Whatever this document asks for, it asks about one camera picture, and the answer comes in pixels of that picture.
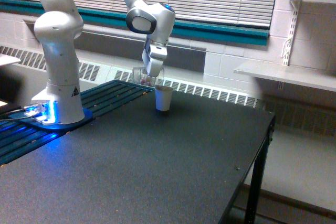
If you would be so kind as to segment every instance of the warning label sticker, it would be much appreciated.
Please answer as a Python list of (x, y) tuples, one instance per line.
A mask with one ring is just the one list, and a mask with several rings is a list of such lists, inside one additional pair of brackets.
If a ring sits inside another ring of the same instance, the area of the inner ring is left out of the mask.
[(72, 93), (72, 97), (74, 97), (74, 96), (76, 96), (78, 94), (79, 94), (79, 91), (78, 91), (77, 87), (75, 87), (75, 89), (74, 89), (74, 91)]

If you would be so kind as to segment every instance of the radiator vent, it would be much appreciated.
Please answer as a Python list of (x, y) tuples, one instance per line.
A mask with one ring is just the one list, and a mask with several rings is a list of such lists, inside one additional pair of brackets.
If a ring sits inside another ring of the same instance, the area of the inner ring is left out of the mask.
[[(118, 70), (116, 71), (114, 79), (124, 80), (125, 76), (128, 75), (130, 75), (128, 70)], [(277, 115), (277, 124), (280, 125), (327, 136), (336, 136), (336, 113), (333, 111), (324, 112), (311, 106), (301, 105), (294, 102), (289, 103), (287, 101), (282, 102), (281, 100), (264, 101), (256, 97), (251, 97), (245, 93), (214, 88), (203, 84), (172, 78), (166, 78), (164, 83), (159, 79), (159, 83), (160, 85), (172, 87), (178, 92), (190, 93), (251, 108), (259, 108), (275, 112)]]
[[(21, 62), (19, 62), (18, 64), (25, 67), (44, 71), (47, 69), (46, 59), (44, 55), (38, 52), (0, 46), (0, 54), (13, 56), (20, 59)], [(98, 65), (79, 62), (79, 78), (82, 80), (95, 82), (99, 73), (99, 69), (100, 66)]]

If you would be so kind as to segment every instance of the shelf bracket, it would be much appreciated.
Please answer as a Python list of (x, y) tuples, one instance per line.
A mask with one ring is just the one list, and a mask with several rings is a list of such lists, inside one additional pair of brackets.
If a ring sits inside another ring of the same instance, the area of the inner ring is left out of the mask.
[(284, 46), (282, 48), (282, 54), (281, 54), (281, 57), (283, 59), (282, 65), (284, 66), (289, 65), (289, 58), (290, 58), (292, 45), (294, 41), (294, 35), (295, 35), (295, 30), (296, 30), (296, 24), (298, 21), (301, 1), (290, 0), (290, 4), (293, 6), (292, 20), (291, 20), (290, 29), (289, 29), (289, 35), (287, 37), (287, 40), (284, 43)]
[(294, 10), (299, 10), (300, 8), (300, 2), (299, 0), (290, 0), (290, 4), (294, 8)]

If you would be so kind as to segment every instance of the cable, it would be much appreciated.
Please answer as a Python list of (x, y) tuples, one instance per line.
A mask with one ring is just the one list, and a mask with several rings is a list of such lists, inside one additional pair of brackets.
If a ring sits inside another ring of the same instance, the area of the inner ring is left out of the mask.
[(23, 116), (21, 118), (0, 119), (0, 122), (18, 121), (18, 120), (22, 120), (22, 119), (35, 118), (35, 117), (41, 116), (43, 114), (43, 112), (45, 111), (45, 105), (42, 104), (42, 103), (31, 104), (31, 105), (25, 106), (22, 109), (17, 109), (17, 110), (13, 110), (13, 111), (3, 113), (3, 114), (0, 115), (0, 117), (9, 116), (11, 114), (18, 113), (18, 112), (31, 112), (31, 111), (35, 111), (36, 113), (33, 114), (33, 115)]
[(22, 120), (22, 119), (28, 119), (28, 118), (34, 118), (37, 115), (30, 115), (30, 116), (24, 116), (22, 118), (8, 118), (8, 119), (0, 119), (0, 122), (5, 122), (5, 121), (17, 121), (17, 120)]
[(0, 117), (3, 117), (5, 115), (11, 115), (13, 113), (16, 113), (16, 112), (22, 112), (22, 111), (25, 111), (24, 109), (18, 109), (18, 110), (13, 110), (13, 111), (9, 111), (9, 112), (6, 112), (6, 113), (3, 113), (0, 115)]

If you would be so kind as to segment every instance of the clear plastic cup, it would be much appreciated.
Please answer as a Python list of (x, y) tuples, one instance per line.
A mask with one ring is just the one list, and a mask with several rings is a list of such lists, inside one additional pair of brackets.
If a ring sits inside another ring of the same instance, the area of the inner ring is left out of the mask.
[(144, 86), (154, 87), (155, 85), (161, 85), (164, 81), (164, 69), (161, 69), (161, 72), (158, 77), (151, 77), (147, 74), (145, 67), (142, 68), (133, 68), (132, 69), (132, 82)]

